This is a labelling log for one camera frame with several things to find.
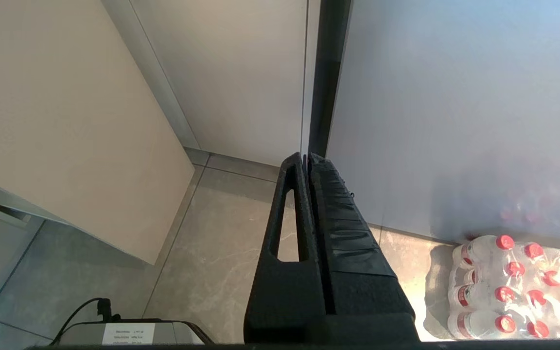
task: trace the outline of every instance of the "white label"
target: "white label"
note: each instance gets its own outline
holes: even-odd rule
[[[154,323],[107,323],[102,345],[152,344]]]

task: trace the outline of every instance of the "plastic-wrapped bottle pack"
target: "plastic-wrapped bottle pack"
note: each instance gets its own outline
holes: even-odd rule
[[[485,235],[453,251],[458,339],[560,339],[560,249]]]

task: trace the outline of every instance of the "tile floor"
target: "tile floor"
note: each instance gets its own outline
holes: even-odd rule
[[[47,222],[0,293],[0,349],[48,343],[71,312],[93,297],[110,298],[122,317],[193,321],[218,343],[243,341],[243,315],[278,169],[187,153],[195,173],[157,263]],[[282,261],[297,260],[294,215],[285,212]],[[422,340],[446,338],[445,266],[453,248],[378,226],[371,231],[414,306]],[[73,322],[97,320],[95,313],[87,307]]]

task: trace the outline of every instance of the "bottle label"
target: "bottle label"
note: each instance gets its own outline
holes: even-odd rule
[[[462,259],[464,259],[464,261],[469,264],[472,265],[473,261],[471,261],[471,257],[468,254],[468,247],[470,246],[470,244],[464,244],[462,246]]]
[[[467,293],[468,293],[468,288],[469,287],[470,286],[468,284],[468,285],[465,285],[465,286],[461,286],[457,290],[457,301],[459,301],[459,304],[464,306],[464,308],[468,306]]]
[[[459,332],[462,334],[462,336],[468,339],[473,339],[471,333],[468,332],[468,328],[466,328],[466,321],[469,316],[470,313],[460,313],[459,316],[457,317],[457,328]]]

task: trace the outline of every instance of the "black cable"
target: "black cable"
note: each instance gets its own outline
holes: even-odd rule
[[[100,301],[103,300],[102,297],[93,297],[92,299],[90,299],[89,301],[86,301],[85,303],[81,304],[77,310],[75,310],[70,317],[66,320],[66,322],[64,323],[64,325],[62,326],[62,328],[60,328],[60,332],[57,333],[57,335],[54,337],[53,341],[49,344],[49,346],[51,345],[55,345],[56,343],[58,343],[60,341],[60,338],[62,337],[62,334],[64,334],[64,330],[66,329],[66,326],[69,324],[69,322],[73,319],[73,317],[75,317],[75,315],[77,315],[78,312],[80,312],[81,309],[84,308],[84,306],[86,306],[87,304],[90,304],[92,301]]]

